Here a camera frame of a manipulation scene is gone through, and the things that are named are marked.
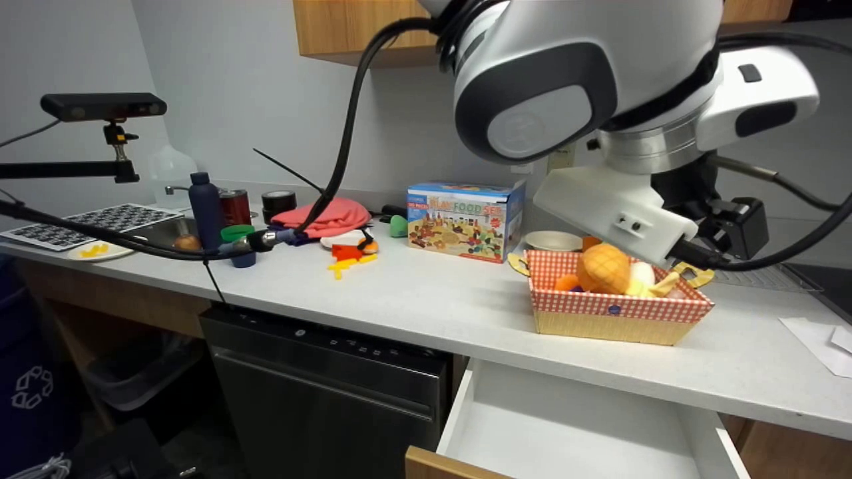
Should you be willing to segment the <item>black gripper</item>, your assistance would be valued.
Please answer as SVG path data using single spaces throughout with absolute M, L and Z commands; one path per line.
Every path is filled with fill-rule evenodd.
M 698 227 L 692 239 L 682 237 L 670 258 L 700 269 L 720 263 L 750 263 L 770 242 L 768 207 L 760 197 L 722 197 L 716 190 L 720 166 L 713 155 L 652 177 L 664 207 Z

